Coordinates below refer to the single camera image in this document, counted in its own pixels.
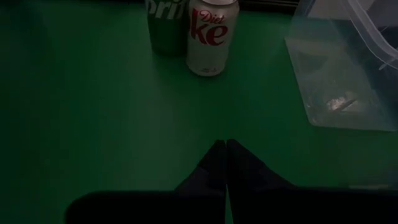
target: transparent plastic box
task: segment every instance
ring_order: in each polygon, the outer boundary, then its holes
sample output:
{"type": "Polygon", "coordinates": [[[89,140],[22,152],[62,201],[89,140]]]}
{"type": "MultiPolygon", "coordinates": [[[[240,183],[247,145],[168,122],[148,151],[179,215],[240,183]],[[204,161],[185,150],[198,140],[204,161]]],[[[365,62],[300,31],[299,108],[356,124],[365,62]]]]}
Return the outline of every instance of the transparent plastic box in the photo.
{"type": "Polygon", "coordinates": [[[397,130],[397,0],[301,0],[286,44],[313,125],[397,130]]]}

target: aluminum can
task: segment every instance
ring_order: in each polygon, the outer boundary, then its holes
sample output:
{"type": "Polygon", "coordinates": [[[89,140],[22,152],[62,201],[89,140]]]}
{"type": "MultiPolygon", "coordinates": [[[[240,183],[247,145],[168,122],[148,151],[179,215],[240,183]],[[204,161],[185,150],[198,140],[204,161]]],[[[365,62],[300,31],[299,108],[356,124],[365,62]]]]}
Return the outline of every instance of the aluminum can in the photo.
{"type": "Polygon", "coordinates": [[[189,2],[187,65],[193,73],[211,77],[224,70],[238,14],[237,0],[189,2]]]}
{"type": "Polygon", "coordinates": [[[152,50],[164,55],[187,52],[188,0],[145,0],[152,50]]]}

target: silver can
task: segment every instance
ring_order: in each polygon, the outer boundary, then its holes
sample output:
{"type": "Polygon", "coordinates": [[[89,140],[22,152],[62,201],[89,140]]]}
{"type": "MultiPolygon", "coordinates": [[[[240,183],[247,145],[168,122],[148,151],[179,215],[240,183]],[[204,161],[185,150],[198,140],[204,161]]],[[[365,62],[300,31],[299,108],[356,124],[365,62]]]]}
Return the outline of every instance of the silver can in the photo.
{"type": "Polygon", "coordinates": [[[220,74],[228,58],[237,0],[190,0],[187,65],[200,76],[220,74]]]}

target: green can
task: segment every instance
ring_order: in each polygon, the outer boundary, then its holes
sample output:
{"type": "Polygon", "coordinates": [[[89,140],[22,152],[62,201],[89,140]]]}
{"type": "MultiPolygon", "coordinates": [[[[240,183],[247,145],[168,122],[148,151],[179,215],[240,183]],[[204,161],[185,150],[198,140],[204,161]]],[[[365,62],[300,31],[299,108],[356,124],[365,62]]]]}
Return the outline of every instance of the green can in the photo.
{"type": "Polygon", "coordinates": [[[150,43],[154,52],[182,55],[187,51],[188,0],[145,0],[150,43]]]}

